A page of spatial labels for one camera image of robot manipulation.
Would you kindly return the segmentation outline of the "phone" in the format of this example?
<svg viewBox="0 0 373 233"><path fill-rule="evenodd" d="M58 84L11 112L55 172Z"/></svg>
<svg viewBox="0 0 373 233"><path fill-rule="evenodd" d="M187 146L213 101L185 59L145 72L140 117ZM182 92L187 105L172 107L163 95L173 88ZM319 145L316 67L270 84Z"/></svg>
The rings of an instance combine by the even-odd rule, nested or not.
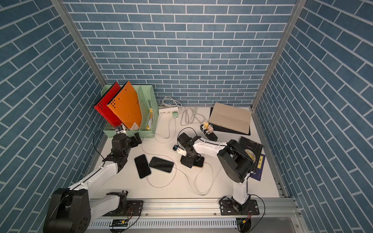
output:
<svg viewBox="0 0 373 233"><path fill-rule="evenodd" d="M171 173L174 167L174 162L153 157L149 163L149 167L166 173Z"/></svg>
<svg viewBox="0 0 373 233"><path fill-rule="evenodd" d="M146 155L140 155L134 159L136 168L139 174L139 178L143 179L151 175L151 169L149 167L149 163L147 160Z"/></svg>
<svg viewBox="0 0 373 233"><path fill-rule="evenodd" d="M205 158L202 156L197 156L193 162L194 167L202 168L204 166Z"/></svg>

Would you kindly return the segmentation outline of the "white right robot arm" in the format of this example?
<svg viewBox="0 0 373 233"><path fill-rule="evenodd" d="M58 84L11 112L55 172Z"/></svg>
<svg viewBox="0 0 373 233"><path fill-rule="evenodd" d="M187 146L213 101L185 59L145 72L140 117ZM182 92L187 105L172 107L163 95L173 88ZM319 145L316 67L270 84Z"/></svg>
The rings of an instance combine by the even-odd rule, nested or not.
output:
<svg viewBox="0 0 373 233"><path fill-rule="evenodd" d="M261 144L258 144L259 151L256 152L233 139L226 143L219 143L203 140L200 136L192 138L185 133L177 137L177 143L186 151L180 162L188 168L203 163L203 155L218 158L225 174L234 182L230 208L241 215L254 210L249 206L250 194L248 194L247 180L255 171L262 150Z"/></svg>

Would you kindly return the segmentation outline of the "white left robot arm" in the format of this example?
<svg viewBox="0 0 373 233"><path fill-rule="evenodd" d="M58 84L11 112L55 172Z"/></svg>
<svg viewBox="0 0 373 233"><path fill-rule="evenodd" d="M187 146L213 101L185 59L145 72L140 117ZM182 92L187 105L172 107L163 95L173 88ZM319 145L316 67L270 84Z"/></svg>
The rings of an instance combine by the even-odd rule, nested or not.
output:
<svg viewBox="0 0 373 233"><path fill-rule="evenodd" d="M141 143L139 133L133 136L116 134L112 139L110 154L98 168L70 187L54 191L43 232L84 233L90 223L104 215L140 217L143 201L128 201L127 191L109 192L100 199L94 199L92 195L124 168L131 148Z"/></svg>

